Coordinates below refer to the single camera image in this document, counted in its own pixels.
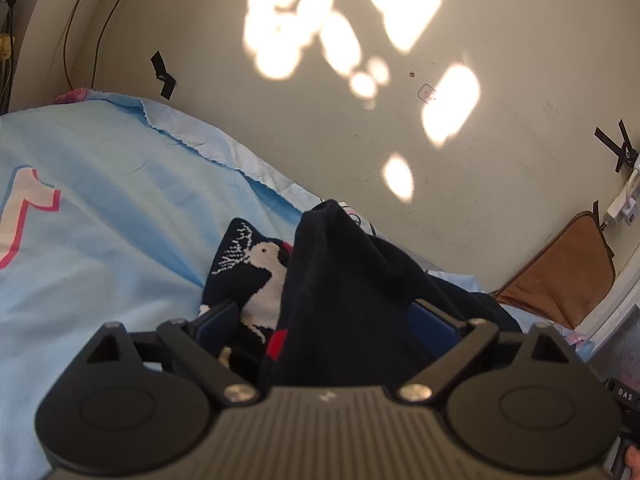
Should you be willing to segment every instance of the brown wire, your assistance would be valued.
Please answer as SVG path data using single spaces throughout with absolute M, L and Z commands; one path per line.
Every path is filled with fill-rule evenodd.
M 76 10 L 78 10 L 78 5 L 80 4 L 80 0 L 76 0 L 76 4 L 74 5 L 73 10 L 71 11 L 71 15 L 69 16 L 69 22 L 68 25 L 66 26 L 66 33 L 65 33 L 65 42 L 62 45 L 62 63 L 65 67 L 65 77 L 66 77 L 66 82 L 69 85 L 69 89 L 73 90 L 74 86 L 71 84 L 71 78 L 69 77 L 69 72 L 66 66 L 66 41 L 69 38 L 69 31 L 71 30 L 71 24 L 73 23 L 74 20 L 74 16 L 76 15 Z
M 9 73 L 9 91 L 6 97 L 6 108 L 4 113 L 9 112 L 9 104 L 11 104 L 11 93 L 14 89 L 14 76 L 15 76 L 15 37 L 14 37 L 14 6 L 9 6 L 9 15 L 7 16 L 7 30 L 9 31 L 9 42 L 11 43 L 11 72 Z
M 98 36 L 98 41 L 95 44 L 94 71 L 91 74 L 91 90 L 94 89 L 95 71 L 98 67 L 98 54 L 100 54 L 100 42 L 102 41 L 102 36 L 104 35 L 104 31 L 107 29 L 107 25 L 109 25 L 109 21 L 113 16 L 113 13 L 115 12 L 119 3 L 120 3 L 120 0 L 116 0 L 116 2 L 113 4 L 113 9 L 111 9 L 111 12 L 107 16 L 107 19 L 105 20 L 104 25 L 102 26 L 102 30 L 100 31 L 100 36 Z

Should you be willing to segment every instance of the light blue blanket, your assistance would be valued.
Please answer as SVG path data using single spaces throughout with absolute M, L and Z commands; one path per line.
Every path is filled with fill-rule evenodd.
M 219 129 L 98 92 L 0 118 L 2 196 L 2 480 L 48 469 L 34 412 L 101 323 L 195 317 L 232 218 L 293 242 L 319 203 Z

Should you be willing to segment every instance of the screw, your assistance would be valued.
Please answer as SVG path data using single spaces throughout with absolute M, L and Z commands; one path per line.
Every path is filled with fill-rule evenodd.
M 398 395 L 409 402 L 421 402 L 429 399 L 433 395 L 433 391 L 424 384 L 413 383 L 405 384 L 398 391 Z
M 250 384 L 230 384 L 224 394 L 231 402 L 248 402 L 255 398 L 258 392 Z

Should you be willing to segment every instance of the black cloth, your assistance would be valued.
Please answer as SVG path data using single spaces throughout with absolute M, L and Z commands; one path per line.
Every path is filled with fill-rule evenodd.
M 334 200 L 316 206 L 296 230 L 260 389 L 397 388 L 433 361 L 408 329 L 416 298 L 457 319 L 482 317 L 520 331 L 493 298 L 427 275 L 402 250 L 365 234 Z

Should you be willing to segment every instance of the white power adapter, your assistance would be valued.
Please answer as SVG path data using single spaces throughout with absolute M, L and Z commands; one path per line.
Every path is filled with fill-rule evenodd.
M 617 223 L 621 218 L 627 225 L 631 225 L 638 216 L 638 200 L 640 199 L 640 157 L 636 161 L 634 170 L 626 181 L 625 187 L 607 208 L 606 219 Z

